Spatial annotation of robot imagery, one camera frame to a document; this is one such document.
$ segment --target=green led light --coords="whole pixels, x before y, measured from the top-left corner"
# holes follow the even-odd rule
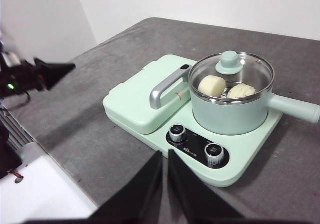
[[[11,84],[11,83],[8,83],[7,86],[8,86],[9,89],[15,89],[15,87],[14,87],[13,84]]]

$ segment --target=red wire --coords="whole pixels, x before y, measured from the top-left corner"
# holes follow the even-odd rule
[[[19,173],[17,173],[16,171],[12,170],[9,173],[15,175],[17,178],[24,178],[22,175],[20,175]]]

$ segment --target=electric cooker base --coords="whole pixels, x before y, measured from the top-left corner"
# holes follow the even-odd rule
[[[227,187],[236,182],[258,153],[282,112],[269,109],[253,131],[221,135],[203,128],[194,118],[188,83],[178,80],[161,96],[161,108],[150,107],[152,89],[184,64],[195,61],[165,55],[110,90],[103,100],[107,116],[154,150],[174,149],[206,183]]]

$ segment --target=black control panel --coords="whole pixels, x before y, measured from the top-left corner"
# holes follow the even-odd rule
[[[165,138],[169,144],[207,167],[214,169],[222,168],[229,161],[230,156],[225,148],[185,128],[182,124],[172,125]],[[214,159],[218,156],[219,163],[215,164],[215,162],[210,161],[211,158]]]

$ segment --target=gray table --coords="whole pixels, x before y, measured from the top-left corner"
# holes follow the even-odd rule
[[[101,205],[154,153],[106,117],[102,99],[109,90],[165,54],[199,60],[225,50],[268,60],[275,93],[320,103],[319,41],[148,18],[76,57],[76,70],[51,92],[32,92],[31,103],[13,115]],[[319,125],[284,115],[243,176],[211,188],[247,217],[320,223],[319,140]],[[159,222],[185,223],[171,209],[166,159],[163,187]]]

